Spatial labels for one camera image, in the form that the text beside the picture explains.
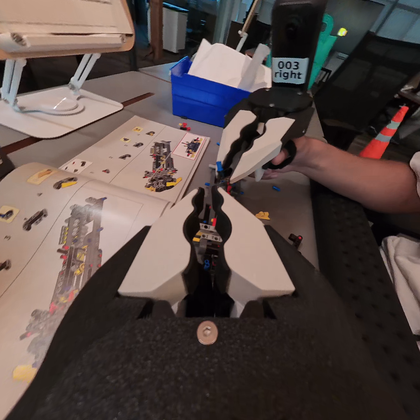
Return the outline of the person's right forearm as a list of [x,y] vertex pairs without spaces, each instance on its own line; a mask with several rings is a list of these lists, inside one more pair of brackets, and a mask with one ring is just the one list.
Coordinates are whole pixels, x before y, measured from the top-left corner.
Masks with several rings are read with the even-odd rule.
[[409,164],[359,157],[316,139],[307,151],[307,176],[381,213],[418,213],[417,176]]

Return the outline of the curved black wooden lamp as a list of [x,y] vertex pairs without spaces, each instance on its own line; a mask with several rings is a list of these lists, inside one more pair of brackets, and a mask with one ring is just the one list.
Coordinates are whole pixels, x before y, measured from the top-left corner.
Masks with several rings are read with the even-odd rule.
[[248,10],[248,15],[246,17],[244,25],[243,25],[242,29],[240,31],[238,31],[238,34],[240,36],[239,43],[236,47],[236,51],[238,51],[238,52],[241,52],[241,50],[243,48],[243,45],[244,45],[244,43],[245,43],[245,41],[248,37],[248,29],[249,29],[249,26],[250,26],[250,24],[253,20],[253,17],[255,15],[255,12],[256,12],[256,9],[257,9],[259,3],[260,3],[259,0],[254,0],[253,1],[251,7]]

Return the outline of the black mesh office chair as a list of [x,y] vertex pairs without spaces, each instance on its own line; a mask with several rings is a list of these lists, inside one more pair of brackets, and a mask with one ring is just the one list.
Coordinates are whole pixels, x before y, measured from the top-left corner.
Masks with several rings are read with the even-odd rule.
[[348,150],[420,69],[420,45],[367,32],[314,95],[324,138]]

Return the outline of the lego instruction booklet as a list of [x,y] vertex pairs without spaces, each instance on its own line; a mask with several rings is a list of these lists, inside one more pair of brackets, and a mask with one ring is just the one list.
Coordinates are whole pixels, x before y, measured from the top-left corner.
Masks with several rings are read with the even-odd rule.
[[28,163],[1,180],[1,419],[81,290],[182,197],[208,142],[133,117],[59,168]]

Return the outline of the orange traffic cone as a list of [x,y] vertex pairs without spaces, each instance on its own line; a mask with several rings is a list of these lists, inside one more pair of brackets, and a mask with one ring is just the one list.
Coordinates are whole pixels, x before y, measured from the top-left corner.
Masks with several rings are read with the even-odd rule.
[[379,134],[376,135],[367,146],[359,153],[359,157],[369,159],[381,159],[387,149],[392,137],[396,134],[397,129],[407,114],[409,107],[402,106],[392,117],[388,125],[386,125]]

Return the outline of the lego car chassis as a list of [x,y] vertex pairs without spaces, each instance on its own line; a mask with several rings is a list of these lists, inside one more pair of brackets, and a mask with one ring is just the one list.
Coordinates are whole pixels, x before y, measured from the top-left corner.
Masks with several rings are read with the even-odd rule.
[[212,208],[212,187],[221,187],[235,199],[243,195],[241,181],[230,182],[232,169],[217,172],[216,163],[210,164],[210,181],[204,184],[204,205],[202,215],[199,216],[200,228],[193,238],[197,261],[202,265],[205,272],[214,276],[222,238],[216,229],[216,211]]

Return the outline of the teal tote bag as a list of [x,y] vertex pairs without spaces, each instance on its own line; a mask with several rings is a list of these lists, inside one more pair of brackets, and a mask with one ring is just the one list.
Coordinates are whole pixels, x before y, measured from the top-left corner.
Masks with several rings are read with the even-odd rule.
[[321,71],[329,53],[332,49],[337,36],[331,35],[333,30],[334,20],[331,15],[324,13],[321,25],[321,31],[318,38],[318,44],[313,60],[312,71],[308,84],[308,90],[311,90],[319,72]]

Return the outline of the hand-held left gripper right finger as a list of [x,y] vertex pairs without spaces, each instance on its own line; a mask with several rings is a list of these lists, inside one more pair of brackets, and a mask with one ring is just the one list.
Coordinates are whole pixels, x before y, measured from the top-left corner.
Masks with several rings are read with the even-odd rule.
[[270,297],[292,295],[295,286],[263,222],[221,187],[212,187],[216,231],[222,238],[217,286],[234,301],[233,311]]

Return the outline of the white cabinet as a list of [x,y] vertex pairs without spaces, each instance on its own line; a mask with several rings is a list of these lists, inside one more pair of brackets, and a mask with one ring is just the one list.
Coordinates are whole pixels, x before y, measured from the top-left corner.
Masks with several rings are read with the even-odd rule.
[[185,49],[189,10],[163,2],[163,49],[178,53]]

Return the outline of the blue plastic bin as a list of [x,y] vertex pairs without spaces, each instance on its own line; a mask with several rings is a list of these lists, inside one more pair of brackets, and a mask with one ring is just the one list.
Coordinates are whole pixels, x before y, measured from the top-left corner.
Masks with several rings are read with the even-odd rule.
[[227,113],[250,92],[189,75],[191,65],[185,56],[170,69],[172,114],[224,127]]

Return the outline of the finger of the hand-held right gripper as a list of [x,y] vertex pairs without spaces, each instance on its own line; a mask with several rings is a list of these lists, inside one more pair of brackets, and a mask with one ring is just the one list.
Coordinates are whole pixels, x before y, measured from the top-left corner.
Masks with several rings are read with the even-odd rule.
[[221,161],[224,171],[234,159],[244,152],[257,137],[258,118],[249,110],[239,110],[223,129],[216,161]]
[[230,176],[230,182],[235,183],[255,171],[262,171],[263,165],[275,158],[281,150],[282,138],[292,127],[292,118],[273,118],[265,124],[264,133],[253,141],[251,148],[245,151]]

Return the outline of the person's right hand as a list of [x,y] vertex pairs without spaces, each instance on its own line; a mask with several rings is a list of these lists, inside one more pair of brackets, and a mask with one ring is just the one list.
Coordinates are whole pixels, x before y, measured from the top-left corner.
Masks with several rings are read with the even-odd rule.
[[271,161],[272,165],[279,166],[285,160],[288,160],[292,144],[296,150],[293,160],[284,168],[266,169],[262,176],[262,180],[275,179],[280,174],[289,172],[305,174],[308,169],[317,167],[318,160],[320,159],[319,155],[328,145],[325,141],[307,136],[292,139],[282,147],[280,153]]

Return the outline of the white paper bags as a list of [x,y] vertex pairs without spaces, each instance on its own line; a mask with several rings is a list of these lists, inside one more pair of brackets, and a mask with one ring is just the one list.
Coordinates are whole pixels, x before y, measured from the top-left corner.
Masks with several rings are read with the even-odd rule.
[[268,52],[268,47],[259,45],[257,55],[250,58],[224,44],[211,45],[203,39],[188,75],[247,92],[270,88],[271,70],[263,65],[262,53],[265,52]]

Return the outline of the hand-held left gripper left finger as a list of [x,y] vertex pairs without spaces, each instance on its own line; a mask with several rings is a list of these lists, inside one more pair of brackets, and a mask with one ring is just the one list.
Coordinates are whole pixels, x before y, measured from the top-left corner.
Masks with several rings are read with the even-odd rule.
[[150,227],[118,293],[164,300],[174,305],[199,284],[199,264],[193,238],[200,228],[204,189],[199,187]]

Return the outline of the white stand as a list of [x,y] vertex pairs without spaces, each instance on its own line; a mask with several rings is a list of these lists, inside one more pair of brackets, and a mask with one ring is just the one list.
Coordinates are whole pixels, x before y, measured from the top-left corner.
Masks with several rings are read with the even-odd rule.
[[18,95],[27,60],[7,59],[1,86],[1,125],[38,139],[53,139],[122,110],[119,102],[82,89],[100,53],[85,54],[65,86]]

